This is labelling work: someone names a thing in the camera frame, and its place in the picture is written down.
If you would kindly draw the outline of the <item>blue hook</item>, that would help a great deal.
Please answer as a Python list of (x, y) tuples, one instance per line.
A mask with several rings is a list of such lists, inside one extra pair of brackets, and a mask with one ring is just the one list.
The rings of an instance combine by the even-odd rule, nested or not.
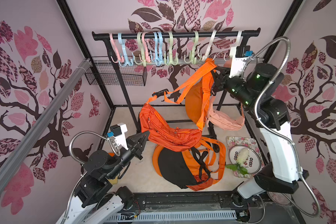
[(122, 33), (118, 33), (118, 41), (122, 48), (123, 56), (121, 57), (121, 60), (119, 61), (119, 65), (121, 67), (126, 66), (133, 66), (133, 59), (128, 57), (127, 50), (126, 50), (126, 41), (122, 38)]
[(161, 32), (154, 32), (154, 40), (155, 40), (155, 46), (154, 46), (154, 55), (151, 54), (151, 59), (155, 63), (156, 66), (161, 66), (163, 61), (163, 53), (162, 53), (162, 47), (163, 47), (163, 37)]

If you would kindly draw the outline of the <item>pink hook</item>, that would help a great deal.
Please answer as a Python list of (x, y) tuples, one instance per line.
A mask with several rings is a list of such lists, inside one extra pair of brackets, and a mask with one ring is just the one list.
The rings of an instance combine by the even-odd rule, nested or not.
[(143, 53), (141, 54), (141, 61), (144, 67), (146, 67), (147, 63), (151, 63), (151, 57), (148, 53), (148, 47), (147, 47), (147, 43), (145, 41), (145, 34), (146, 32), (143, 32), (141, 34), (141, 43), (143, 46)]
[(119, 54), (119, 51), (118, 51), (118, 48), (117, 48), (115, 42), (114, 42), (114, 38), (113, 38), (112, 33), (110, 33), (109, 36), (110, 36), (111, 46), (112, 46), (112, 48), (113, 48), (113, 50), (114, 50), (114, 52), (116, 54), (116, 58), (117, 58), (117, 60), (114, 61), (114, 63), (121, 63), (121, 62), (123, 62), (123, 60), (122, 60), (122, 58), (121, 58), (121, 56)]

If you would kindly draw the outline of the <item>green hook right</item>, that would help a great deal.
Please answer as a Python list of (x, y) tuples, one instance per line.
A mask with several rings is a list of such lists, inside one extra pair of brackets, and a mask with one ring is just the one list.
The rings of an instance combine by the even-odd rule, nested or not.
[(185, 62), (186, 65), (197, 64), (197, 62), (199, 62), (199, 59), (196, 56), (198, 41), (199, 41), (199, 32), (194, 31), (194, 37), (192, 38), (193, 45), (192, 45), (191, 51), (189, 53), (188, 61), (186, 60), (186, 55), (184, 55), (184, 57), (183, 57), (183, 61)]

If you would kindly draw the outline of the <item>silver flexible conduit left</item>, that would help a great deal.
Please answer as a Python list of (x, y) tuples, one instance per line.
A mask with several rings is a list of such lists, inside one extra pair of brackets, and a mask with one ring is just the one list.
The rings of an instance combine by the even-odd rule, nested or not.
[[(75, 147), (74, 141), (83, 134), (91, 134), (103, 141), (109, 143), (111, 152), (99, 149), (91, 153), (89, 148), (86, 151), (79, 151), (80, 147), (86, 142), (92, 140), (91, 137), (79, 141)], [(92, 131), (82, 131), (73, 136), (69, 144), (70, 156), (80, 163), (81, 170), (86, 171), (81, 175), (74, 189), (70, 194), (66, 210), (57, 221), (58, 224), (83, 224), (86, 223), (86, 217), (103, 199), (108, 190), (112, 187), (109, 182), (112, 179), (112, 170), (119, 163), (120, 148), (108, 140), (107, 135), (102, 136)]]

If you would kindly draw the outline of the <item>silver flexible conduit right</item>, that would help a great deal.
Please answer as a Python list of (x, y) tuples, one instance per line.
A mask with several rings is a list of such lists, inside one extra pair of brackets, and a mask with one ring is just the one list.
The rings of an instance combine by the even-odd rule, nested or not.
[[(316, 204), (316, 211), (312, 214), (304, 210), (300, 211), (308, 217), (318, 217), (321, 214), (321, 206), (303, 175), (299, 155), (295, 143), (291, 138), (287, 106), (281, 100), (271, 97), (271, 93), (280, 83), (279, 79), (283, 77), (281, 71), (287, 63), (290, 54), (290, 40), (284, 36), (272, 40), (256, 54), (252, 55), (247, 62), (247, 66), (251, 61), (256, 60), (258, 55), (278, 42), (284, 42), (286, 46), (282, 63), (279, 68), (273, 67), (271, 69), (273, 74), (269, 76), (267, 81), (265, 81), (264, 87), (259, 90), (257, 98), (250, 107), (256, 117), (256, 121), (261, 126), (262, 133), (269, 138), (267, 144), (271, 154), (274, 177), (287, 183), (301, 181), (312, 196)], [(246, 67), (241, 75), (242, 78), (244, 77)]]

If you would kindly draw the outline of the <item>pink fanny pack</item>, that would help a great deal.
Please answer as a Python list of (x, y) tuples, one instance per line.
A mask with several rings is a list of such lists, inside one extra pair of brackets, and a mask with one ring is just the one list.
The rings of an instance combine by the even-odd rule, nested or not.
[(208, 59), (204, 65), (208, 66), (208, 74), (203, 78), (203, 98), (204, 105), (204, 124), (206, 126), (211, 122), (223, 130), (237, 131), (240, 130), (245, 123), (245, 115), (242, 115), (237, 119), (230, 118), (227, 114), (213, 109), (213, 103), (215, 96), (212, 95), (213, 75), (212, 72), (217, 68), (212, 59)]

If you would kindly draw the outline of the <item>red orange fanny pack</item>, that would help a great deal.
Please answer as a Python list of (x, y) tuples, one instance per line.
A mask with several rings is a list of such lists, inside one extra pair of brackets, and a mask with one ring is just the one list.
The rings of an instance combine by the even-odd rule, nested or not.
[(183, 152), (196, 147), (201, 140), (202, 131), (199, 129), (171, 128), (167, 121), (150, 105), (150, 102), (168, 93), (164, 89), (152, 94), (139, 113), (141, 131), (149, 131), (148, 139), (159, 146), (174, 152)]

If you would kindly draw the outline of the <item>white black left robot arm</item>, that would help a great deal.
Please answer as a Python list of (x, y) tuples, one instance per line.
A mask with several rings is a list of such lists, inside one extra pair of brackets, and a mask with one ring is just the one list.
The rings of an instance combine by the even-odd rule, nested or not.
[(86, 172), (80, 177), (70, 194), (67, 208), (57, 223), (59, 224), (102, 224), (110, 216), (129, 210), (134, 204), (134, 194), (126, 187), (110, 192), (110, 180), (122, 177), (131, 160), (143, 159), (142, 152), (150, 135), (149, 131), (125, 136), (125, 124), (115, 125), (116, 130), (101, 138), (110, 144), (114, 155), (97, 150), (85, 161), (79, 159), (73, 149), (75, 139), (89, 131), (74, 135), (69, 144), (70, 156), (79, 162)]

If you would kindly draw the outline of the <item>aluminium rail left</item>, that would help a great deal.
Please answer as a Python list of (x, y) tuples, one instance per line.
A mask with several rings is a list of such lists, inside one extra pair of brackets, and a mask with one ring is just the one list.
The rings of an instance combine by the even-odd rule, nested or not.
[(36, 142), (39, 140), (46, 127), (57, 114), (64, 101), (69, 97), (71, 91), (79, 79), (90, 68), (91, 59), (84, 59), (79, 66), (74, 70), (68, 81), (61, 88), (57, 96), (50, 102), (49, 106), (43, 111), (42, 115), (36, 121), (34, 126), (22, 138), (18, 147), (10, 154), (0, 168), (0, 195), (4, 191), (8, 182), (16, 174), (20, 165), (25, 160), (26, 156), (32, 150)]

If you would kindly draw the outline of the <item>white hook right end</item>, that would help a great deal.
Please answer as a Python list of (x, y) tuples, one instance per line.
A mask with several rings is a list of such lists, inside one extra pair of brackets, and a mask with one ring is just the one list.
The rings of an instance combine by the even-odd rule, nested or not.
[(229, 58), (226, 59), (226, 53), (224, 54), (225, 61), (228, 61), (236, 57), (237, 47), (240, 45), (241, 38), (242, 38), (242, 31), (240, 30), (238, 31), (238, 35), (237, 35), (235, 43), (230, 47)]

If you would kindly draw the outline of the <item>green hook middle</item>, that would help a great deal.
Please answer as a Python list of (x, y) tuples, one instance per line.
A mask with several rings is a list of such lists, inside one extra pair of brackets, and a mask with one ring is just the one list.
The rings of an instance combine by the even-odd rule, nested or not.
[(169, 49), (168, 54), (164, 54), (164, 63), (165, 65), (178, 65), (179, 59), (177, 53), (175, 54), (175, 59), (173, 58), (173, 45), (174, 45), (174, 37), (171, 31), (168, 32), (169, 35)]

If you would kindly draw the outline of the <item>silver flexible conduit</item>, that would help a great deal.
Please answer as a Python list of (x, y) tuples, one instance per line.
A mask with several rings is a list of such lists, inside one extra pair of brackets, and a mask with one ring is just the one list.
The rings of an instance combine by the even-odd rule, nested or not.
[[(321, 206), (303, 175), (299, 155), (295, 143), (291, 138), (287, 106), (281, 100), (271, 97), (271, 93), (280, 83), (279, 79), (283, 77), (281, 71), (287, 63), (290, 54), (290, 40), (284, 36), (272, 40), (256, 54), (252, 55), (247, 62), (247, 66), (251, 61), (256, 60), (258, 55), (278, 42), (284, 42), (286, 46), (282, 63), (279, 68), (273, 67), (271, 69), (273, 74), (269, 76), (267, 81), (265, 81), (264, 87), (259, 90), (257, 98), (250, 107), (256, 117), (256, 121), (261, 126), (262, 133), (269, 138), (267, 144), (271, 154), (274, 177), (287, 183), (301, 181), (312, 196), (316, 204), (316, 211), (312, 214), (304, 210), (300, 211), (308, 217), (318, 217), (321, 214)], [(241, 75), (242, 78), (244, 77), (246, 67)]]
[[(89, 148), (86, 151), (79, 151), (80, 147), (86, 142), (92, 140), (91, 137), (79, 141), (75, 147), (74, 141), (83, 134), (91, 134), (103, 141), (109, 143), (111, 152), (99, 149), (91, 153)], [(57, 221), (58, 224), (83, 224), (86, 223), (86, 217), (103, 199), (108, 190), (112, 187), (109, 182), (112, 179), (112, 170), (119, 163), (120, 148), (108, 140), (107, 135), (102, 136), (92, 131), (82, 131), (73, 136), (69, 144), (70, 156), (80, 163), (81, 170), (86, 171), (81, 175), (74, 189), (70, 194), (66, 210)]]

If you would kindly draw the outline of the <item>blue hook left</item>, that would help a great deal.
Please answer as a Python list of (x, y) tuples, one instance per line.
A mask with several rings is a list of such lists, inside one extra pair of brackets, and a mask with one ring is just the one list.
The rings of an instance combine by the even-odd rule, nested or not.
[(118, 33), (118, 41), (122, 48), (123, 56), (121, 57), (121, 60), (119, 61), (119, 65), (121, 67), (126, 66), (133, 66), (133, 59), (128, 57), (127, 50), (126, 50), (126, 41), (122, 38), (122, 33)]

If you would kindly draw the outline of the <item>white patterned plate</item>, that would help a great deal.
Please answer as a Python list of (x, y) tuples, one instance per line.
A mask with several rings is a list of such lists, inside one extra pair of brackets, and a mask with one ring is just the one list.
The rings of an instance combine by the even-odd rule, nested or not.
[(249, 156), (244, 162), (244, 167), (247, 169), (249, 175), (258, 173), (263, 168), (263, 159), (258, 148), (247, 147), (243, 145), (233, 146), (229, 150), (229, 159), (232, 164), (236, 163), (237, 155), (243, 149), (249, 150)]

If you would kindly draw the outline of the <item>green hook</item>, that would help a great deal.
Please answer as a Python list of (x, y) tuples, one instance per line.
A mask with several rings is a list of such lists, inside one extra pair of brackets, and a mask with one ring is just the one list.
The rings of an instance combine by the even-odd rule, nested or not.
[(196, 56), (198, 41), (199, 41), (199, 32), (194, 31), (194, 37), (192, 38), (193, 45), (192, 45), (191, 51), (189, 53), (188, 61), (186, 60), (186, 55), (184, 55), (184, 57), (183, 57), (183, 61), (185, 62), (186, 65), (197, 64), (197, 62), (199, 62), (199, 59)]
[(141, 34), (142, 34), (142, 32), (138, 32), (137, 36), (136, 36), (136, 41), (137, 41), (138, 47), (140, 48), (140, 54), (139, 54), (140, 61), (137, 61), (137, 56), (136, 55), (133, 55), (133, 56), (134, 56), (134, 62), (137, 65), (142, 65), (143, 66), (142, 61), (141, 61), (141, 54), (143, 53), (143, 46), (142, 46), (142, 43), (141, 43)]
[(168, 32), (169, 35), (169, 49), (168, 54), (164, 54), (164, 63), (165, 65), (178, 65), (179, 59), (177, 53), (175, 54), (175, 59), (173, 58), (173, 45), (174, 45), (174, 37), (171, 31)]

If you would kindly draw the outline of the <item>black fanny pack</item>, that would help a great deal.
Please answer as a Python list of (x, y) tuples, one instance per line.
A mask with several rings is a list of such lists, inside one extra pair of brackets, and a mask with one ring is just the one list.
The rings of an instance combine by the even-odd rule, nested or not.
[(200, 191), (213, 185), (208, 169), (209, 152), (195, 147), (183, 152), (174, 152), (157, 146), (152, 156), (156, 173), (181, 189)]

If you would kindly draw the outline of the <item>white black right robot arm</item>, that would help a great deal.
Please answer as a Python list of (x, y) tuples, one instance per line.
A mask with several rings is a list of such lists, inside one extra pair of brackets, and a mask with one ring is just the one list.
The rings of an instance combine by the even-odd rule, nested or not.
[(309, 173), (301, 167), (292, 140), (287, 106), (282, 100), (272, 97), (284, 78), (281, 68), (259, 63), (246, 80), (241, 75), (234, 76), (229, 68), (220, 66), (214, 69), (212, 75), (213, 92), (227, 91), (245, 107), (255, 118), (270, 153), (270, 163), (240, 184), (233, 191), (233, 199), (243, 202), (264, 192), (294, 194), (299, 182), (311, 190), (306, 182)]

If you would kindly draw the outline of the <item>orange bag bottom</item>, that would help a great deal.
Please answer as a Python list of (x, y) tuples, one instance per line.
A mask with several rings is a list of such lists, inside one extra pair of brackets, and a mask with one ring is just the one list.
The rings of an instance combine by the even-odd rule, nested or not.
[(224, 175), (226, 147), (215, 139), (202, 137), (192, 148), (174, 152), (158, 145), (152, 156), (156, 173), (181, 189), (204, 190)]

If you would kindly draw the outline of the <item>green hook left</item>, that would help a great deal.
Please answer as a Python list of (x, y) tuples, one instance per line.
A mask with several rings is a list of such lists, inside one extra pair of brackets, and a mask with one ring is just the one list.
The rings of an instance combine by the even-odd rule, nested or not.
[(142, 43), (141, 43), (141, 34), (142, 34), (142, 32), (138, 32), (137, 36), (136, 36), (136, 41), (137, 41), (138, 47), (140, 48), (140, 54), (139, 54), (140, 61), (137, 61), (137, 56), (136, 55), (133, 55), (133, 56), (134, 56), (134, 62), (137, 65), (142, 65), (143, 66), (142, 61), (141, 61), (141, 54), (143, 53), (143, 46), (142, 46)]

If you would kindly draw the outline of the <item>dark grey clothes rack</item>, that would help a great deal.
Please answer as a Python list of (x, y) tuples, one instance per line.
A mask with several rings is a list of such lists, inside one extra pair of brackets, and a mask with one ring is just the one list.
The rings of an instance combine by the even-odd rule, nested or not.
[[(242, 31), (243, 40), (242, 40), (242, 43), (240, 44), (240, 46), (247, 45), (247, 42), (248, 42), (249, 38), (258, 37), (260, 32), (261, 32), (261, 28), (257, 28), (256, 30), (244, 30), (244, 31)], [(233, 35), (235, 35), (235, 34), (238, 34), (238, 31), (231, 31), (231, 29), (229, 28), (229, 31), (219, 31), (219, 32), (217, 32), (216, 36), (217, 37), (233, 37)], [(133, 40), (133, 39), (136, 38), (136, 36), (137, 36), (137, 34), (122, 34), (122, 38), (125, 39), (125, 40)], [(194, 32), (173, 33), (174, 39), (180, 40), (180, 38), (187, 38), (187, 43), (186, 44), (188, 44), (189, 38), (193, 38), (193, 36), (194, 36)], [(129, 110), (130, 110), (131, 117), (133, 119), (133, 123), (136, 127), (137, 132), (138, 133), (141, 132), (141, 126), (138, 122), (138, 118), (136, 117), (136, 114), (134, 113), (133, 108), (134, 107), (142, 107), (143, 104), (132, 104), (131, 103), (131, 100), (130, 100), (130, 97), (129, 97), (129, 94), (128, 94), (128, 91), (127, 91), (127, 88), (126, 88), (126, 86), (128, 84), (130, 84), (130, 82), (128, 82), (127, 85), (126, 85), (125, 80), (128, 80), (128, 79), (125, 79), (125, 77), (124, 77), (124, 75), (128, 76), (128, 78), (130, 78), (130, 80), (133, 80), (133, 76), (138, 77), (138, 75), (133, 74), (132, 67), (134, 67), (134, 66), (136, 66), (136, 67), (139, 66), (140, 67), (140, 65), (136, 64), (134, 66), (128, 66), (128, 67), (131, 67), (131, 68), (126, 69), (126, 67), (121, 67), (117, 63), (113, 62), (117, 58), (116, 58), (116, 54), (115, 54), (115, 52), (114, 52), (114, 50), (111, 46), (111, 43), (110, 43), (109, 33), (96, 34), (95, 32), (92, 32), (92, 37), (95, 41), (103, 41), (104, 42), (105, 47), (106, 47), (106, 51), (107, 51), (107, 55), (108, 55), (107, 57), (109, 58), (107, 62), (100, 61), (100, 60), (99, 61), (94, 61), (94, 65), (91, 66), (91, 70), (93, 71), (92, 74), (97, 76), (95, 78), (96, 81), (97, 81), (97, 84), (102, 85), (102, 86), (106, 86), (107, 83), (104, 82), (105, 80), (103, 80), (103, 78), (111, 75), (113, 78), (115, 78), (115, 80), (118, 81), (118, 83), (120, 85), (120, 88), (123, 92), (125, 101), (126, 101), (125, 104), (123, 104), (123, 103), (122, 104), (109, 103), (109, 106), (110, 106), (111, 110), (113, 111), (112, 114), (114, 114), (116, 108), (118, 108), (118, 107), (128, 107)], [(113, 38), (114, 38), (114, 40), (118, 39), (118, 34), (113, 34)], [(96, 65), (97, 63), (103, 63), (103, 64), (105, 64), (105, 66), (107, 68), (111, 68), (111, 70), (109, 70), (106, 73), (105, 72), (100, 72), (97, 69), (97, 65)], [(163, 71), (166, 71), (166, 72), (158, 72), (159, 69), (156, 68), (155, 69), (156, 70), (155, 74), (158, 74), (159, 77), (160, 77), (159, 74), (167, 74), (167, 76), (165, 76), (165, 77), (168, 77), (168, 75), (170, 75), (169, 80), (176, 82), (176, 79), (175, 79), (176, 75), (178, 73), (180, 73), (180, 71), (182, 71), (185, 67), (189, 67), (192, 64), (186, 65), (185, 62), (183, 61), (183, 59), (179, 59), (178, 65), (165, 65), (165, 64), (163, 64), (161, 66), (156, 66), (154, 62), (153, 63), (147, 63), (147, 66), (151, 66), (151, 65), (152, 66), (154, 65), (153, 67), (158, 67), (158, 68), (163, 68), (164, 66), (169, 66), (168, 70), (163, 70)], [(142, 81), (143, 81), (143, 84), (144, 84), (143, 86), (145, 86), (145, 84), (147, 83), (146, 81), (144, 81), (144, 77), (146, 77), (147, 74), (148, 74), (147, 66), (143, 67), (143, 71), (142, 71), (142, 74), (143, 74)], [(224, 100), (225, 100), (226, 96), (227, 96), (227, 91), (224, 90), (222, 95), (221, 95), (219, 103), (214, 104), (214, 106), (217, 106), (217, 110), (220, 110), (222, 106), (238, 105), (238, 104), (224, 104)], [(208, 132), (209, 132), (209, 135), (205, 135), (205, 136), (216, 138), (216, 133), (215, 133), (213, 124), (209, 124)]]

